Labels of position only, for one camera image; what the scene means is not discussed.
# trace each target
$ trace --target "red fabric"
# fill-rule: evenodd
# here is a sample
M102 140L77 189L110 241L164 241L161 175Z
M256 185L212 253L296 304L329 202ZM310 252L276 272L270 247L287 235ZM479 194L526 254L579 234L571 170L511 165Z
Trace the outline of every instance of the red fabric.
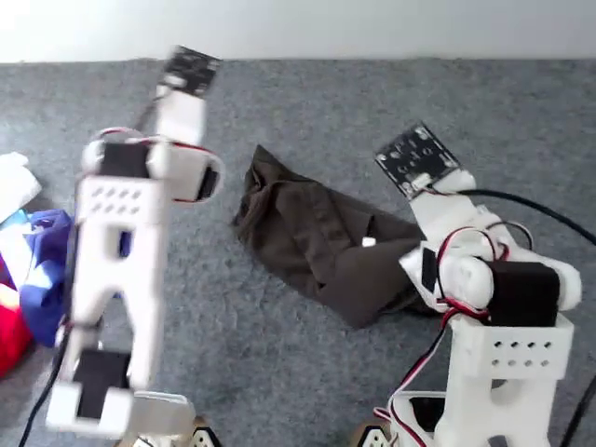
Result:
M7 290L1 287L0 294ZM0 377L6 375L19 362L32 336L18 306L0 304Z

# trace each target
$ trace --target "black cable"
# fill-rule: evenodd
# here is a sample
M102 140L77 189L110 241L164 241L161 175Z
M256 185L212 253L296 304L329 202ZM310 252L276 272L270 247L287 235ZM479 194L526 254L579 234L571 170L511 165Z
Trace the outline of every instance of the black cable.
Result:
M64 335L62 337L60 345L58 346L58 351L56 352L56 355L52 360L52 370L49 374L49 378L47 379L47 382L44 385L44 389L35 401L34 407L31 409L31 412L27 417L25 429L23 430L22 435L20 437L19 447L24 447L24 445L27 443L29 435L31 434L31 429L34 424L34 419L37 416L37 413L39 413L39 410L41 409L42 405L47 399L49 391L54 386L54 383L58 378L62 361L64 360L64 355L66 354L66 346L68 346L68 340L70 338L70 332L72 327L70 324L70 315L73 301L73 284L75 282L75 263L78 249L79 229L79 224L73 225L73 228L71 228L70 234L68 235L67 242L68 248L66 250L64 281L62 282L62 301L64 305L64 321L62 322L62 326L64 327Z
M138 436L137 439L141 440L141 442L143 444L147 445L148 447L155 447L155 445L153 445L151 442L149 442L145 438L142 438L142 437Z
M581 420L586 415L586 411L594 398L594 394L596 394L596 375L592 378L588 388L584 391L581 401L577 404L576 411L571 418L567 430L565 430L565 435L562 437L561 447L569 447L571 445L571 440L573 439Z
M579 223L576 223L576 222L572 221L571 219L569 219L568 217L563 216L559 212L552 210L551 208L541 205L539 203L536 203L533 200L530 200L529 198L525 198L522 196L516 196L515 194L511 194L511 193L503 193L501 191L493 191L490 189L465 189L463 191L457 191L456 194L460 194L462 196L497 197L497 198L503 198L505 200L509 200L511 202L520 203L522 205L525 205L526 207L533 208L534 210L540 211L543 214L546 214L547 216L550 216L553 219L556 219L561 224L567 225L569 228L571 228L572 230L574 230L575 232L577 232L578 234L580 234L581 236L583 236L584 238L589 240L592 243L592 245L596 245L596 235L594 235L593 233L588 231L586 228L581 226Z
M31 429L34 424L35 417L37 416L37 413L39 413L41 406L44 404L44 402L47 399L47 395L49 394L49 391L52 389L52 387L54 386L54 383L56 382L56 378L58 377L58 372L60 371L60 366L62 364L62 360L64 359L64 354L66 353L66 346L68 345L69 335L70 335L69 330L65 330L64 336L60 343L60 347L58 348L58 353L56 354L56 357L54 358L54 364L52 365L52 371L49 374L49 378L47 379L46 385L44 386L44 389L42 390L41 394L39 395L39 398L37 398L37 401L35 402L35 405L34 405L33 409L31 410L31 412L29 413L29 417L27 418L27 424L25 425L25 429L23 430L22 435L20 437L19 447L24 447L24 445L27 443L27 440L29 439L29 435L31 434Z

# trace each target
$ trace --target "pile of clothes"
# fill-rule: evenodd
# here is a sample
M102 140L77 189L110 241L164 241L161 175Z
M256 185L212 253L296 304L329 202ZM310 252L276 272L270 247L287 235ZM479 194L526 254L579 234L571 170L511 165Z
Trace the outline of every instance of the pile of clothes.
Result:
M63 210L27 214L41 186L27 158L0 156L0 377L36 341L54 346L71 218Z

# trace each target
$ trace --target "carpet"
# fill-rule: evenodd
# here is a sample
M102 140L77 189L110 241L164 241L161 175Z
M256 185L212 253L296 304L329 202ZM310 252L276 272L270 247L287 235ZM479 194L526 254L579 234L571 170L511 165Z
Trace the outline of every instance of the carpet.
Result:
M44 186L34 207L73 210L81 150L97 129L134 122L161 63L0 66L0 148L19 151ZM330 310L268 275L229 227L257 143L291 169L412 219L373 163L383 143L418 119L475 174L479 187L537 199L596 228L596 61L226 61L209 94L204 145L227 164L226 187L203 206L172 208L165 278L167 326L156 390L187 396L226 446L343 446L383 405L427 347L438 322L408 314L352 331ZM596 349L593 247L547 217L486 203L529 226L536 249L583 274L576 338L559 386L557 445L589 379ZM112 301L105 343L130 329ZM414 389L442 389L444 343ZM14 446L47 379L37 348L0 382L0 445ZM576 446L596 437L588 415ZM31 447L109 445L35 424Z

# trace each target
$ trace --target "blue fabric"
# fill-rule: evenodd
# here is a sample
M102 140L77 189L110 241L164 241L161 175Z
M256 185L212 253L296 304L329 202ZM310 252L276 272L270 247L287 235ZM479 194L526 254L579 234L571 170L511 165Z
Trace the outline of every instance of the blue fabric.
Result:
M15 280L20 307L34 339L54 346L56 330L64 312L62 283L66 265L68 234L72 220L63 210L39 211L29 216L33 232L23 234L31 250L29 269L23 280ZM16 253L2 252L8 271L22 263Z

